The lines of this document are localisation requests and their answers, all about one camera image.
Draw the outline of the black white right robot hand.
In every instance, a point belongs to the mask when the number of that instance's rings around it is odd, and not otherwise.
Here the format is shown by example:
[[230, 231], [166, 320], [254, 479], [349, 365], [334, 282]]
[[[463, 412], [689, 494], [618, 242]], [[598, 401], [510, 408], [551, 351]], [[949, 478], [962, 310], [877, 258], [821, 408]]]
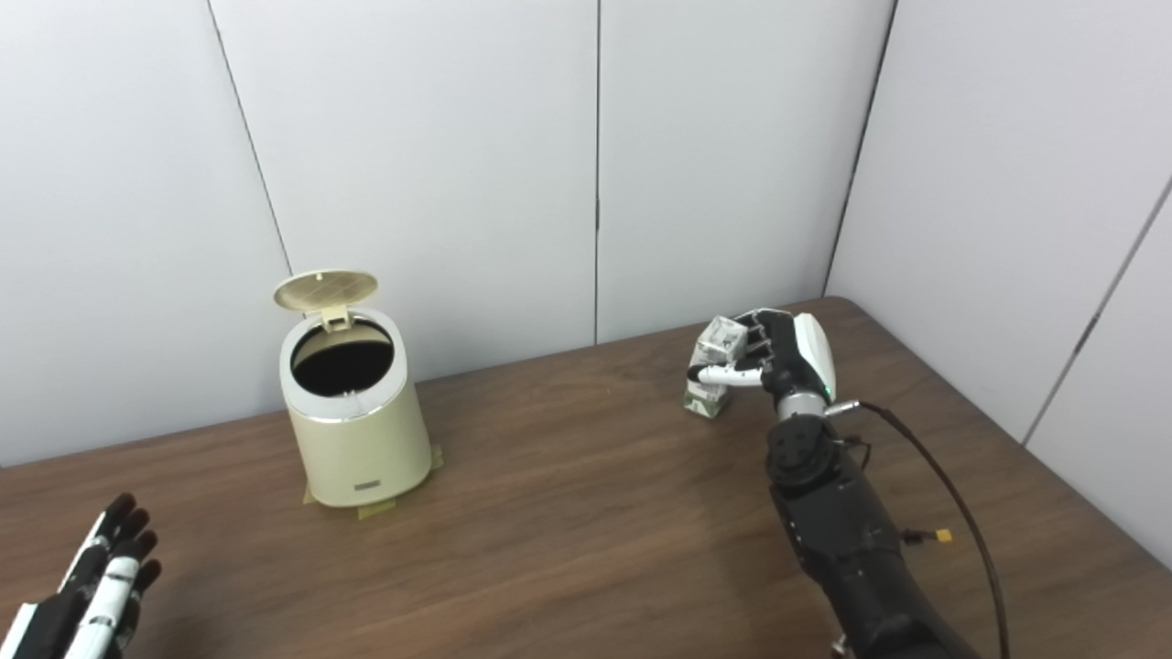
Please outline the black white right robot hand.
[[774, 396], [778, 417], [825, 416], [837, 376], [825, 330], [809, 313], [758, 308], [717, 317], [687, 371], [694, 387], [756, 388]]

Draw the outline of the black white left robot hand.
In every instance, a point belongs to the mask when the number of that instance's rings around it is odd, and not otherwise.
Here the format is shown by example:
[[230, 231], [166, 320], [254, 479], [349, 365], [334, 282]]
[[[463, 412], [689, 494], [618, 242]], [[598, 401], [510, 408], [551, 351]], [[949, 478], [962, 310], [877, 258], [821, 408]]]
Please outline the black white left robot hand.
[[139, 627], [142, 599], [162, 575], [158, 535], [132, 492], [93, 522], [56, 591], [18, 609], [4, 658], [122, 658]]

